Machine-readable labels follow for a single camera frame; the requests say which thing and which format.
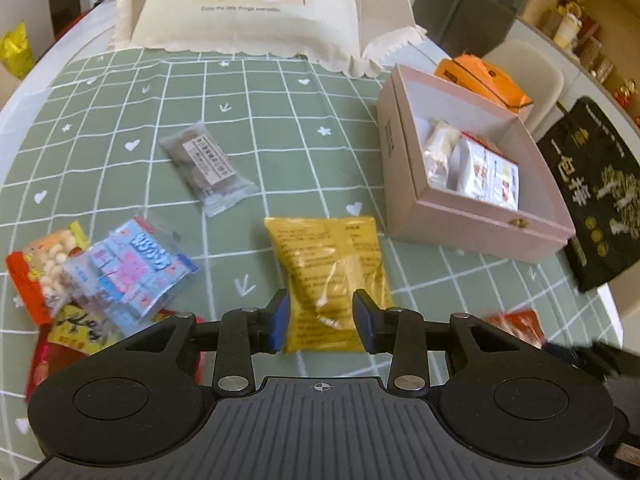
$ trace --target gray refrigerator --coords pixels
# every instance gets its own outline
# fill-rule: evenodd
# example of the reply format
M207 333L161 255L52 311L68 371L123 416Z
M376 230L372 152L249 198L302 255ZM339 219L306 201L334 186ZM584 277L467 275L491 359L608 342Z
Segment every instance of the gray refrigerator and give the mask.
M500 44L526 0L415 0L427 36L451 57L482 57Z

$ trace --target checkered tablecloth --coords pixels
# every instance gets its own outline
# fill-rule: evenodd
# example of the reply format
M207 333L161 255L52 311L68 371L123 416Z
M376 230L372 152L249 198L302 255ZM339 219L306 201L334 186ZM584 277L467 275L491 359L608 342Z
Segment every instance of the checkered tablecloth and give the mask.
M80 221L92 240L142 209L191 240L202 272L172 305L207 319L265 306L285 285L265 216L378 220L396 304L445 321L532 306L549 339L616 341L596 292L577 292L564 256L538 266L389 239L375 105L385 75L350 80L303 59L126 50L69 65L52 85L0 190L0 252ZM158 139L205 121L260 193L207 219ZM0 478L42 454L23 392L36 331L0 264ZM390 356L255 356L257 380L388 374ZM430 354L432 383L446 380Z

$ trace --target black bag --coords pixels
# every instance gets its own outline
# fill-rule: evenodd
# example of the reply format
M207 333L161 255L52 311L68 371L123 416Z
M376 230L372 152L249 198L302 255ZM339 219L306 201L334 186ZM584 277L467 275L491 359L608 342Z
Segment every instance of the black bag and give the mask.
M581 292L640 259L640 165L600 107L578 99L538 142L575 225L564 248Z

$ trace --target metal screw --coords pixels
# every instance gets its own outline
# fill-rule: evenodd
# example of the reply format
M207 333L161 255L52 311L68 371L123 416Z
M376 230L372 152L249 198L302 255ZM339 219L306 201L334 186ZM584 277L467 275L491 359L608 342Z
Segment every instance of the metal screw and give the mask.
M396 388L400 388L401 390L416 392L424 388L427 383L424 382L422 377L418 377L417 375L401 375L396 377L394 384Z
M239 375L228 375L218 381L218 387L228 392L239 392L249 385L249 380Z

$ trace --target white label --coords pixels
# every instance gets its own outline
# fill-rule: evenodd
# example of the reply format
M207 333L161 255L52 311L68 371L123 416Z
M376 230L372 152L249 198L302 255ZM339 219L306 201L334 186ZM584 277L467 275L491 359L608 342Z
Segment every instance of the white label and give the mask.
M622 460L622 462L640 466L640 450L629 444L620 444L620 447L616 451L616 458Z
M182 146L212 186L236 174L220 146L211 142L207 136L196 137Z

